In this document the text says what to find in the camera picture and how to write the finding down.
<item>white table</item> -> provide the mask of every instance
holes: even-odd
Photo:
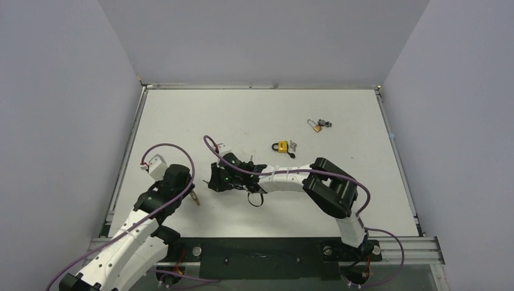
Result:
[[[325,119],[333,127],[316,133],[306,123],[309,118]],[[228,144],[242,161],[253,155],[257,164],[303,166],[325,157],[370,189],[371,203],[361,214],[366,226],[418,236],[373,90],[149,90],[110,235],[153,183],[139,168],[142,154],[154,144],[170,142],[191,154],[195,192],[201,201],[197,206],[188,197],[166,219],[164,224],[183,237],[339,236],[335,220],[307,194],[269,193],[264,205],[256,208],[247,202],[244,191],[208,189],[202,180],[210,179],[210,164],[216,158],[202,141],[205,134]],[[298,144],[296,159],[271,150],[271,144],[280,140]],[[155,153],[168,164],[189,166],[176,149],[158,148],[148,159]],[[258,195],[251,199],[260,202]],[[360,189],[356,203],[361,206],[364,201]]]

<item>metal frame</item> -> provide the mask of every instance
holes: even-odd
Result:
[[[146,102],[148,90],[213,90],[213,89],[223,89],[223,90],[270,90],[270,89],[290,89],[290,90],[342,90],[342,89],[351,89],[351,90],[374,90],[377,98],[377,102],[380,107],[380,111],[382,113],[382,117],[384,119],[385,129],[390,137],[391,146],[393,152],[395,154],[396,162],[398,163],[398,169],[400,171],[400,175],[406,189],[407,199],[409,200],[410,208],[412,214],[415,218],[416,224],[418,225],[418,229],[421,229],[418,221],[418,216],[416,212],[416,208],[414,206],[414,202],[412,199],[412,195],[410,193],[409,184],[407,182],[407,178],[405,175],[405,171],[402,166],[401,159],[398,154],[398,150],[396,148],[394,135],[391,132],[389,122],[386,117],[386,113],[384,110],[384,106],[382,104],[382,96],[380,93],[381,86],[373,86],[373,87],[355,87],[355,86],[344,86],[344,85],[319,85],[319,84],[272,84],[272,85],[188,85],[188,84],[146,84],[142,86],[141,97],[139,99],[138,108],[134,117],[134,122],[132,124],[132,130],[130,133],[130,137],[127,142],[127,147],[125,148],[125,153],[123,157],[123,161],[121,164],[121,168],[119,171],[118,179],[116,181],[116,187],[113,192],[113,197],[110,203],[109,211],[107,217],[105,219],[105,225],[109,226],[112,222],[114,211],[116,208],[116,202],[118,200],[119,192],[121,185],[123,183],[123,179],[125,177],[125,171],[127,169],[127,163],[129,161],[130,153],[132,151],[133,143],[138,131],[139,122],[141,120],[141,115],[143,112],[144,104]],[[439,242],[437,237],[423,237],[421,236],[422,232],[420,231],[420,237],[403,237],[400,238],[404,248],[406,260],[405,264],[417,264],[417,265],[430,265],[432,270],[432,275],[434,276],[434,280],[437,286],[437,289],[440,291],[449,291],[449,285],[446,280],[446,276],[444,274],[444,258],[442,257],[441,248],[439,247]],[[399,264],[401,253],[399,250],[399,246],[397,242],[392,238],[373,238],[377,239],[381,243],[382,248],[382,257],[384,260],[382,262],[377,262],[376,264]],[[89,249],[94,249],[100,244],[106,243],[110,238],[93,238],[90,243]],[[89,258],[84,260],[84,263],[89,262]],[[158,266],[169,266],[175,265],[175,263],[158,263]],[[182,266],[199,266],[200,263],[182,263]]]

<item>black loop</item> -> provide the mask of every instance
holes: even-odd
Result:
[[[259,205],[255,205],[254,203],[250,202],[250,194],[252,194],[252,193],[248,193],[248,203],[250,203],[251,206],[261,207],[264,204],[264,196],[262,195],[262,193],[259,193],[259,194],[261,194],[261,203]]]

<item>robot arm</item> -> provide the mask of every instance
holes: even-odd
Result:
[[[151,266],[167,256],[169,247],[180,234],[162,223],[181,205],[181,199],[132,231],[127,229],[181,193],[191,175],[185,166],[172,164],[168,167],[159,155],[150,161],[148,172],[156,182],[139,196],[114,238],[124,232],[127,235],[103,249],[75,276],[66,274],[59,283],[60,291],[128,290]],[[194,186],[192,184],[183,197],[190,194]]]
[[[253,173],[271,175],[250,175],[227,167],[222,161],[211,164],[211,179],[208,187],[216,192],[231,189],[246,190],[249,193],[270,193],[274,191],[294,191],[307,193],[326,214],[336,219],[344,244],[363,253],[366,248],[367,233],[362,220],[354,209],[357,199],[357,186],[344,179],[308,173],[291,172],[298,169],[312,169],[349,176],[345,171],[325,158],[317,158],[313,164],[301,167],[276,168],[265,164],[240,161],[224,144],[218,145],[219,154],[237,168]]]

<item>padlock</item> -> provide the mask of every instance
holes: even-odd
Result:
[[[312,127],[315,132],[320,132],[323,128],[312,119],[307,119],[307,124]]]

